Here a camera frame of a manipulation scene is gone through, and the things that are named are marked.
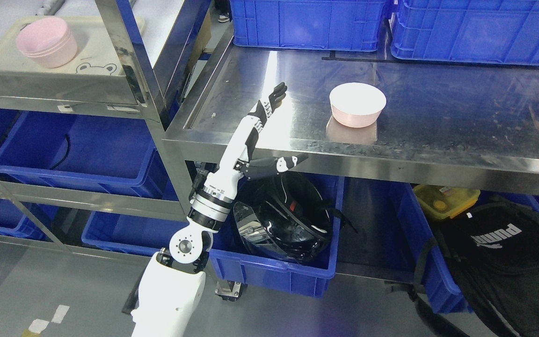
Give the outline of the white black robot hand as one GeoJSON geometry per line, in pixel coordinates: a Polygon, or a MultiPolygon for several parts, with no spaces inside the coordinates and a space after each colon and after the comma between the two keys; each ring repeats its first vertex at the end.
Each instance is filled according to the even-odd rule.
{"type": "Polygon", "coordinates": [[[259,136],[268,119],[280,107],[286,96],[287,85],[279,83],[267,98],[257,101],[249,113],[242,118],[220,159],[215,174],[220,178],[245,177],[249,181],[276,176],[308,159],[308,154],[294,156],[270,156],[253,159],[259,136]]]}

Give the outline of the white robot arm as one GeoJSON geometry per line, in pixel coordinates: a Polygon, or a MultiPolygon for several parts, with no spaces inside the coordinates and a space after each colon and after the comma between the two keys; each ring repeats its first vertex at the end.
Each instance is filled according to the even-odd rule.
{"type": "Polygon", "coordinates": [[[218,169],[193,186],[186,227],[152,255],[127,301],[133,337],[184,335],[204,292],[213,237],[226,222],[242,177],[218,169]]]}

